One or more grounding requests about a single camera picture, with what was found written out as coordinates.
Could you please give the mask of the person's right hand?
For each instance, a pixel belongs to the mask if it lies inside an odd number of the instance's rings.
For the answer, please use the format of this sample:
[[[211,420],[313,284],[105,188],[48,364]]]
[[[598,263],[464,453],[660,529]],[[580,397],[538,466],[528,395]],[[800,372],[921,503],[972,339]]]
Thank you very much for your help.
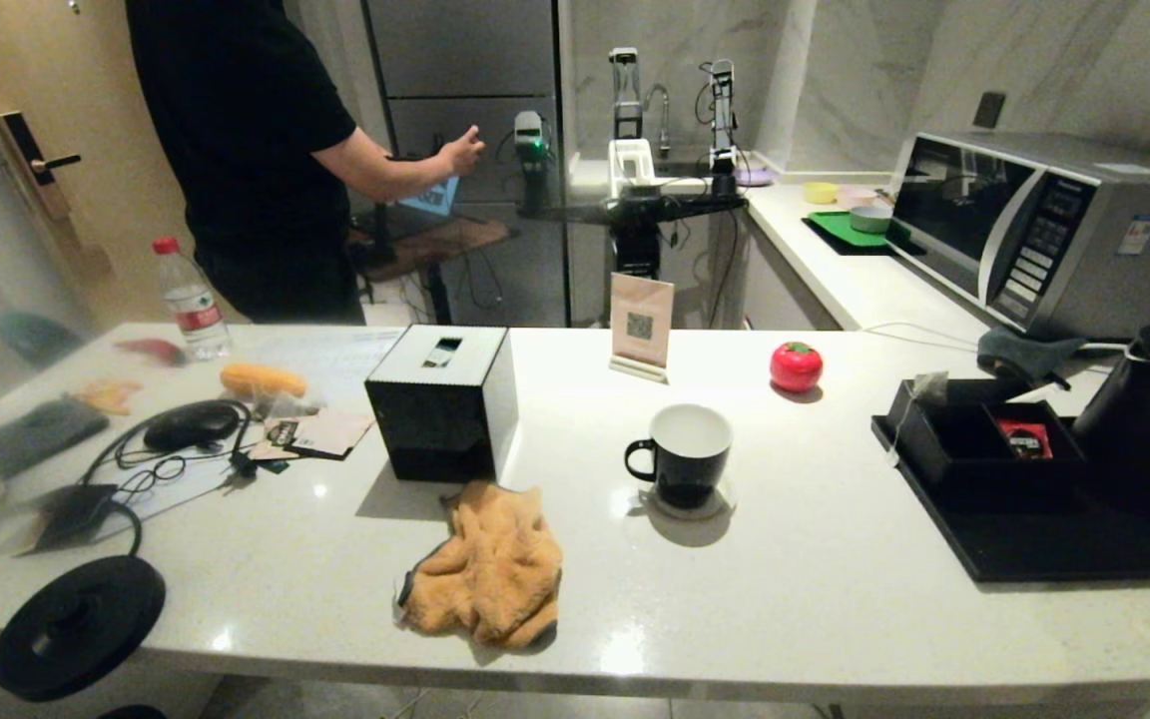
[[[485,151],[485,141],[480,137],[480,127],[469,127],[457,140],[444,143],[435,155],[439,178],[462,177],[474,173]]]

